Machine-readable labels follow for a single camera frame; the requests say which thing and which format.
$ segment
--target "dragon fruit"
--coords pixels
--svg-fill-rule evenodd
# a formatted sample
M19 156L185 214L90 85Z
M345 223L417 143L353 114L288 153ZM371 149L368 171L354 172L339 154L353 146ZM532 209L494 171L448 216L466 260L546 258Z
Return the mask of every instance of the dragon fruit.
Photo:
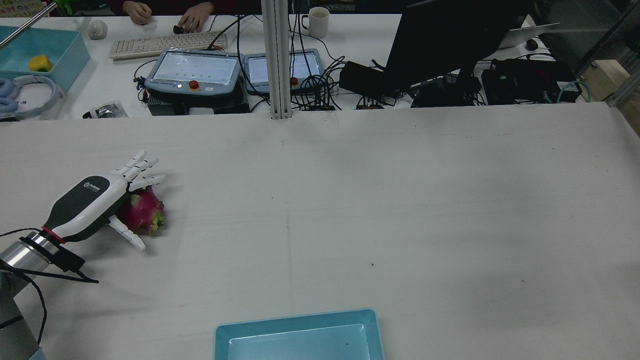
M153 235L158 227L164 225L164 204L154 194L151 186L139 189L131 194L116 216L129 230L138 235Z

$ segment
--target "computer keyboard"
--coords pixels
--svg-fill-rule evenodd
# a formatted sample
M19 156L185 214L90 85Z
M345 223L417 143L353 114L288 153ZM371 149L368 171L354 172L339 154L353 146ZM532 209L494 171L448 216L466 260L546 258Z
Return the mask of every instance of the computer keyboard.
M206 49L220 34L219 31L203 33L168 35L165 37L136 38L114 41L109 55L114 61L158 56L163 49L178 47L180 49ZM227 35L222 34L214 44L222 49L227 47Z

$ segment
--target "teal plastic tray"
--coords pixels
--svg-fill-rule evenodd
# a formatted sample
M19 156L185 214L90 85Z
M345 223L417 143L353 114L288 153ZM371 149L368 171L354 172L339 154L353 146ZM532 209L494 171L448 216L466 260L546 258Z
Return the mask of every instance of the teal plastic tray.
M13 26L0 26L0 39L16 29ZM51 71L29 70L29 61L40 54L45 54L54 65ZM87 61L89 52L79 32L28 28L0 50L0 78L44 75L64 91L69 91Z
M214 360L384 360L373 309L229 323Z

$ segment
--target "computer mouse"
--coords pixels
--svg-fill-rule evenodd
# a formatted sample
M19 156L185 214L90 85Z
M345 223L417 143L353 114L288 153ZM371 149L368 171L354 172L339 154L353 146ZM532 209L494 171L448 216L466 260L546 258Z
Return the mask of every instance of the computer mouse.
M529 51L534 51L535 49L538 48L538 42L535 39L530 38L524 44L524 48Z
M103 39L107 36L107 24L100 20L91 21L87 34L91 40Z

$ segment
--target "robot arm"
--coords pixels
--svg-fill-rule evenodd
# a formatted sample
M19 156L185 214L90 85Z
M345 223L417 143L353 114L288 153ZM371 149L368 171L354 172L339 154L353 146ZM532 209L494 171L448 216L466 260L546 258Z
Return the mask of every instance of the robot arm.
M53 205L51 215L42 227L44 236L62 244L82 241L109 224L137 249L143 250L142 239L130 232L114 214L129 200L131 192L164 180L164 175L140 175L158 162L156 158L145 159L145 155L145 151L140 151L122 168L109 174L89 176L77 183Z
M140 151L122 168L108 174L89 176L58 199L42 230L21 238L0 254L0 360L43 360L42 349L34 339L13 297L27 284L28 278L16 270L41 272L54 263L62 270L79 272L84 263L79 256L61 245L82 241L109 224L137 249L142 239L115 216L116 210L129 200L131 193L148 185L159 184L164 175L141 175L157 159L145 159Z

